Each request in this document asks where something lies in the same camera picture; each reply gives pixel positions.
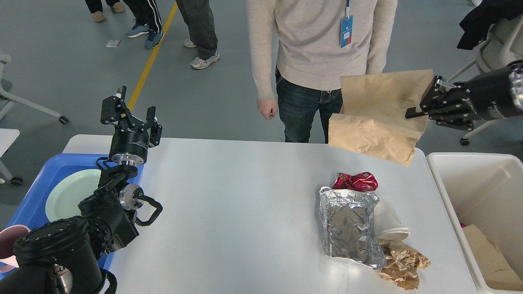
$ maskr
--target id badge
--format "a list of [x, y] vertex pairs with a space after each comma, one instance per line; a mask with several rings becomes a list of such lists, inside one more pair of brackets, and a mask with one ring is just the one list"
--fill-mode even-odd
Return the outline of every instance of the id badge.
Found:
[[350, 42], [353, 39], [353, 16], [349, 16], [349, 18], [344, 18], [342, 20], [342, 29], [340, 34], [340, 45], [341, 48], [347, 46], [350, 44]]

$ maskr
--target beige sweater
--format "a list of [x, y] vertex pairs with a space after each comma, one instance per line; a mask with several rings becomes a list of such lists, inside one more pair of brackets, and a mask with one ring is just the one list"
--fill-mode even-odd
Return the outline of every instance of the beige sweater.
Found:
[[328, 91], [340, 76], [381, 73], [397, 0], [352, 0], [353, 37], [340, 48], [345, 0], [246, 0], [253, 78], [258, 99], [275, 97], [271, 81], [272, 30], [279, 39], [276, 65], [288, 81]]

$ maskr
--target pink cup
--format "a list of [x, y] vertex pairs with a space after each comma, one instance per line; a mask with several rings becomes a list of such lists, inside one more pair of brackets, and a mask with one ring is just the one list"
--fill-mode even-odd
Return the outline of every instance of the pink cup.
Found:
[[0, 273], [6, 273], [18, 267], [16, 257], [13, 255], [15, 242], [31, 230], [22, 224], [12, 225], [0, 231]]

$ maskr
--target sneaker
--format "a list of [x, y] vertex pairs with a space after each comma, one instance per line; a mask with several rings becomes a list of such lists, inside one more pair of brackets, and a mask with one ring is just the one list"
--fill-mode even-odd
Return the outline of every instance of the sneaker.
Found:
[[95, 13], [91, 13], [93, 16], [93, 20], [96, 22], [104, 21], [104, 14], [101, 11], [97, 11]]
[[191, 41], [191, 39], [184, 40], [184, 46], [187, 48], [196, 48], [197, 46]]
[[147, 37], [147, 41], [145, 41], [145, 47], [147, 49], [153, 49], [158, 46], [163, 37], [164, 33], [162, 31], [154, 32], [153, 30], [149, 30], [149, 36]]
[[140, 25], [136, 23], [130, 31], [127, 32], [127, 37], [129, 38], [136, 38], [138, 36], [141, 36], [145, 33], [149, 33], [149, 26], [148, 25]]
[[202, 60], [201, 58], [196, 57], [191, 62], [191, 66], [194, 67], [197, 70], [203, 70], [203, 69], [206, 69], [213, 62], [218, 61], [218, 59], [220, 59], [220, 54], [218, 53], [218, 51], [216, 51], [216, 53], [213, 56], [211, 56], [211, 58], [209, 58], [207, 60]]
[[122, 13], [122, 12], [126, 11], [126, 8], [124, 7], [124, 5], [122, 3], [116, 2], [112, 6], [112, 10], [114, 10], [115, 12], [118, 12], [118, 13]]

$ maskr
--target crumpled brown paper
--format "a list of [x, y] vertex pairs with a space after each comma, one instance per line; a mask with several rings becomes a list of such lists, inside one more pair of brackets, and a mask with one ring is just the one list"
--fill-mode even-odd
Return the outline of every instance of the crumpled brown paper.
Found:
[[523, 291], [523, 281], [510, 267], [496, 243], [473, 224], [463, 228], [463, 232], [481, 275], [490, 288]]
[[385, 267], [380, 269], [380, 277], [395, 282], [405, 290], [417, 289], [419, 286], [417, 270], [430, 265], [428, 258], [401, 241], [391, 240], [380, 243], [387, 262]]
[[405, 119], [432, 83], [432, 70], [342, 76], [343, 107], [329, 120], [329, 145], [410, 166], [427, 116]]

